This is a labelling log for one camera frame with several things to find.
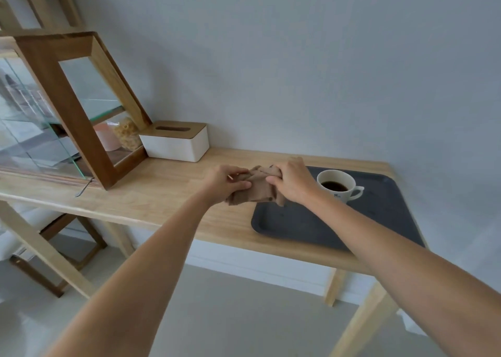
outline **tray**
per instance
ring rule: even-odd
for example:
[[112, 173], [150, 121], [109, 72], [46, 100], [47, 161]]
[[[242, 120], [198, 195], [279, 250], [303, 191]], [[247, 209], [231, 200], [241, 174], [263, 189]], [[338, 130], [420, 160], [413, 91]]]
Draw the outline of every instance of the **tray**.
[[[315, 180], [326, 169], [330, 168], [308, 166]], [[357, 185], [365, 187], [362, 197], [348, 202], [348, 206], [424, 247], [416, 224], [393, 179], [376, 173], [341, 171], [350, 174]], [[295, 202], [287, 201], [283, 207], [274, 202], [259, 202], [255, 206], [251, 225], [256, 232], [266, 236], [349, 251], [325, 222]]]

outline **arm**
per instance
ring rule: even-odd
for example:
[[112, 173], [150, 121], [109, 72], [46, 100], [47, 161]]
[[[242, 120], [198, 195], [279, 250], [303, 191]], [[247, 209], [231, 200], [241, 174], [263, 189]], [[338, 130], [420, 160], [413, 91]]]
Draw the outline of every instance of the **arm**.
[[46, 357], [146, 357], [205, 212], [250, 182], [229, 175], [245, 168], [219, 166], [89, 300]]
[[320, 189], [301, 158], [277, 166], [283, 180], [266, 180], [329, 225], [446, 353], [486, 357], [499, 354], [498, 292]]

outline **wooden cabinet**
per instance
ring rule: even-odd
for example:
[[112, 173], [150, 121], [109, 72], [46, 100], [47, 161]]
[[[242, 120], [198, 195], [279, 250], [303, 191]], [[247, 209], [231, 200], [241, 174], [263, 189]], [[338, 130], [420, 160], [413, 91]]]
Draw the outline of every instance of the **wooden cabinet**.
[[109, 189], [150, 124], [97, 33], [0, 37], [0, 171]]

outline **chair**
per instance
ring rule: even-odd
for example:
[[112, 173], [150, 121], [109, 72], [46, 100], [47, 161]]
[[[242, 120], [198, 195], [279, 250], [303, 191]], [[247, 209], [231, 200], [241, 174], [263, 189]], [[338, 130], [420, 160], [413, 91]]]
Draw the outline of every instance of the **chair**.
[[[78, 271], [86, 266], [94, 258], [97, 252], [108, 246], [101, 235], [92, 226], [91, 222], [85, 217], [74, 214], [60, 213], [45, 208], [32, 208], [22, 204], [13, 204], [12, 207], [31, 226], [39, 231], [40, 235], [47, 241], [64, 229], [71, 221], [77, 219], [96, 241], [96, 246], [93, 247], [81, 261], [76, 261], [70, 256], [61, 252], [59, 253], [73, 266], [75, 266]], [[22, 245], [21, 241], [19, 241], [14, 234], [10, 233], [8, 229], [3, 229], [0, 225], [0, 230], [5, 230], [4, 233], [0, 234], [0, 261], [9, 259], [9, 262], [12, 265], [16, 266], [34, 281], [47, 288], [47, 290], [52, 292], [55, 296], [61, 297], [64, 294], [63, 290], [68, 283], [63, 280], [57, 285], [53, 284], [48, 278], [29, 264], [29, 260], [34, 257], [33, 252], [27, 250]]]

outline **pink container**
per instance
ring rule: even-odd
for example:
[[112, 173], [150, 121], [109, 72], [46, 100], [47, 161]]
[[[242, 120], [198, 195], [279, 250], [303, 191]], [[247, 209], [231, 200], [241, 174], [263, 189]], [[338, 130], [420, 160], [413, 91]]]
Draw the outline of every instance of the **pink container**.
[[101, 141], [105, 151], [114, 151], [122, 147], [120, 141], [110, 130], [106, 122], [98, 123], [94, 126], [94, 130], [96, 130], [97, 137]]

